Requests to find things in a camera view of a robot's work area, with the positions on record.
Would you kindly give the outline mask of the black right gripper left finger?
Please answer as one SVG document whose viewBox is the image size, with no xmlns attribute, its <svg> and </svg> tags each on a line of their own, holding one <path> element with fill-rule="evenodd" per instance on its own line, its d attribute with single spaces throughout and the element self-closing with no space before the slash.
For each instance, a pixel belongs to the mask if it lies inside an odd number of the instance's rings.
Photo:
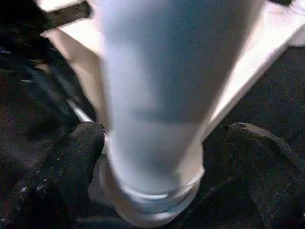
<svg viewBox="0 0 305 229">
<path fill-rule="evenodd" d="M 105 143 L 101 124 L 63 136 L 0 202 L 2 229 L 69 229 L 87 211 L 88 187 Z"/>
</svg>

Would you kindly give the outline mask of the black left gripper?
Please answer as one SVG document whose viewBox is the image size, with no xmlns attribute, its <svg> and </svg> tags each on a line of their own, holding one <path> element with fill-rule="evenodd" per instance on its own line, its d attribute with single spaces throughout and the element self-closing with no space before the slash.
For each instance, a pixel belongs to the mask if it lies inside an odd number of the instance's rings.
<svg viewBox="0 0 305 229">
<path fill-rule="evenodd" d="M 43 34 L 61 26 L 87 19 L 92 7 L 86 0 L 51 11 L 43 10 L 34 0 L 2 0 L 0 2 L 0 63 L 14 61 L 64 63 L 65 58 Z M 51 116 L 67 125 L 79 120 L 62 91 L 41 69 L 23 67 L 21 86 L 26 94 Z"/>
</svg>

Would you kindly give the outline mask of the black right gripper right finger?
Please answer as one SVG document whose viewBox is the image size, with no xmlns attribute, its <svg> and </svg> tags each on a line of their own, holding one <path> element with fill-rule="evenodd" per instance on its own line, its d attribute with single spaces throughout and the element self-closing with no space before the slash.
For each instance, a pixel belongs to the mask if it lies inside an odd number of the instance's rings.
<svg viewBox="0 0 305 229">
<path fill-rule="evenodd" d="M 305 161 L 283 139 L 250 123 L 227 127 L 225 142 L 268 229 L 305 227 Z"/>
</svg>

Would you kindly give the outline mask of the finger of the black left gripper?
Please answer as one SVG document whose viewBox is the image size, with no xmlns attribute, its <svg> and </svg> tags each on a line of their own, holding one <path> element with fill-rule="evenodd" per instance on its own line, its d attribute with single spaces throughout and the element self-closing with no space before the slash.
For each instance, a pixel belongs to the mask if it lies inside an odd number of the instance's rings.
<svg viewBox="0 0 305 229">
<path fill-rule="evenodd" d="M 51 62 L 50 69 L 55 85 L 59 87 L 64 98 L 73 101 L 91 120 L 95 120 L 95 109 L 85 95 L 78 76 L 69 63 L 65 60 Z"/>
</svg>

